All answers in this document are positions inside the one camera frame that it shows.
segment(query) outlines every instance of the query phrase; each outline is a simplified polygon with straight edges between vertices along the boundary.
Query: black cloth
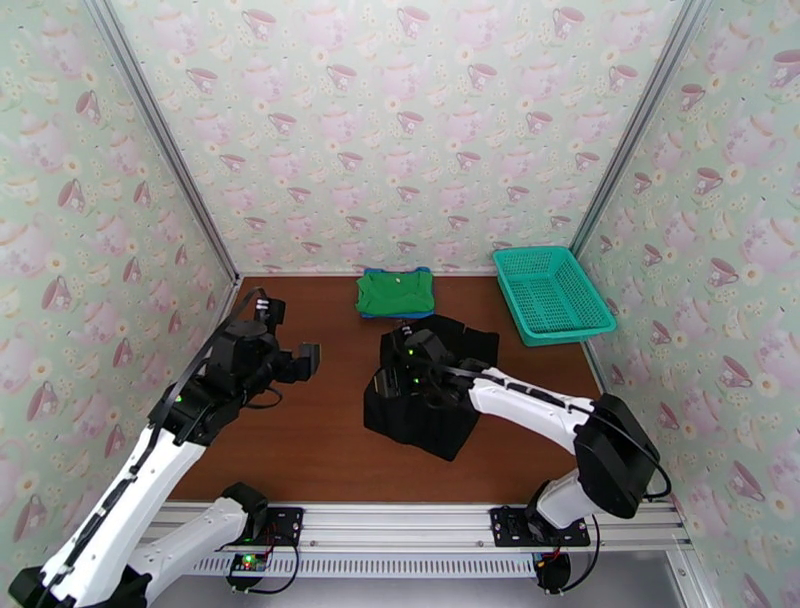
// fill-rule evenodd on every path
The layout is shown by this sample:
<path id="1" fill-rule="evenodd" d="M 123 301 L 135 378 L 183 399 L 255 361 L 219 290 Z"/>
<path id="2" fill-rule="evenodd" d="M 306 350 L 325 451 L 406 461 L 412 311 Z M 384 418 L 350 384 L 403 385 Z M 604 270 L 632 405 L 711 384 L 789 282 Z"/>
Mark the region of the black cloth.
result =
<path id="1" fill-rule="evenodd" d="M 412 332 L 429 329 L 442 341 L 456 361 L 477 359 L 490 367 L 497 365 L 500 336 L 466 327 L 447 317 L 433 315 L 381 336 L 381 368 L 404 369 L 395 350 Z M 402 386 L 400 395 L 385 398 L 378 394 L 375 382 L 364 391 L 364 426 L 403 444 L 413 445 L 435 456 L 452 461 L 466 442 L 480 413 L 473 409 L 469 397 L 459 407 L 432 409 L 413 387 Z"/>

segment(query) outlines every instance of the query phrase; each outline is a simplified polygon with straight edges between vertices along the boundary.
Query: brown wooden surface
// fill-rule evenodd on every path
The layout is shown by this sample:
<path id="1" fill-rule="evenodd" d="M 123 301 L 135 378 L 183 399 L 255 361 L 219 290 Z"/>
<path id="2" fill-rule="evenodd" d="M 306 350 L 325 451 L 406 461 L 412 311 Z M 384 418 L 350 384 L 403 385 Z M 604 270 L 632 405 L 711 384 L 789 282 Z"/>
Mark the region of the brown wooden surface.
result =
<path id="1" fill-rule="evenodd" d="M 283 348 L 322 344 L 319 372 L 308 383 L 281 386 L 277 408 L 244 410 L 173 498 L 212 499 L 244 481 L 270 500 L 527 502 L 542 481 L 573 468 L 556 444 L 492 416 L 481 417 L 452 463 L 366 430 L 362 393 L 377 368 L 380 335 L 394 322 L 358 316 L 351 277 L 248 279 L 240 296 L 257 285 L 287 303 L 278 329 Z M 579 345 L 522 344 L 496 279 L 437 277 L 435 289 L 437 312 L 500 333 L 499 367 L 507 374 L 597 396 Z"/>

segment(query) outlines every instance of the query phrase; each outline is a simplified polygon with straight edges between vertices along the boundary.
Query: green basket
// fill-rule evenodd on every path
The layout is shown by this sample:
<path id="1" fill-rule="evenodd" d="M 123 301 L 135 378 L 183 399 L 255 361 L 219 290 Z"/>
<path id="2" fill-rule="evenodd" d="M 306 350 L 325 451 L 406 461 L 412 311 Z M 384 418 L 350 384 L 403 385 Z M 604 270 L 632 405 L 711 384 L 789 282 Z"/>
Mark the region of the green basket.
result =
<path id="1" fill-rule="evenodd" d="M 495 251 L 497 280 L 525 346 L 580 342 L 617 327 L 566 247 Z"/>

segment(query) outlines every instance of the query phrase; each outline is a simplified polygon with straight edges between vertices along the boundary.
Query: green t-shirt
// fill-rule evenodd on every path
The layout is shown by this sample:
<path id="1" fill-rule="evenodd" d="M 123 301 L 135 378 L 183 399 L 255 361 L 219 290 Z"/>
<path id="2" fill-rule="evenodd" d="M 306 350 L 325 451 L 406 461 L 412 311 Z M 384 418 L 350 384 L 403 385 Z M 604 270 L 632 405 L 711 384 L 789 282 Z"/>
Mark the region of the green t-shirt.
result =
<path id="1" fill-rule="evenodd" d="M 356 310 L 360 313 L 386 316 L 433 310 L 430 272 L 368 272 L 356 283 Z"/>

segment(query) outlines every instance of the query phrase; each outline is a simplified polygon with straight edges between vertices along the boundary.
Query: teapot pattern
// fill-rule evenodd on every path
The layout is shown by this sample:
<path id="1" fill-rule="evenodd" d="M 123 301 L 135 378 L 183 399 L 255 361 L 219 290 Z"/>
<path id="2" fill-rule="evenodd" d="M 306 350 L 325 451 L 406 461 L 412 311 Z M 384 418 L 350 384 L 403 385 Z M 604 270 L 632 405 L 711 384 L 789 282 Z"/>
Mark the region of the teapot pattern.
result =
<path id="1" fill-rule="evenodd" d="M 730 606 L 800 598 L 792 15 L 712 7 L 581 257 L 619 323 L 592 340 L 604 381 L 638 409 Z"/>
<path id="2" fill-rule="evenodd" d="M 223 4 L 117 12 L 237 267 L 280 273 L 569 244 L 680 2 Z"/>
<path id="3" fill-rule="evenodd" d="M 198 51 L 191 9 L 156 4 L 159 25 L 147 27 L 162 52 Z M 33 563 L 77 529 L 126 458 L 142 412 L 216 322 L 206 303 L 224 297 L 228 279 L 83 5 L 9 5 L 0 34 L 5 572 L 12 555 Z M 219 145 L 222 121 L 207 122 L 220 128 L 198 130 Z M 245 209 L 256 190 L 243 191 L 228 198 Z"/>

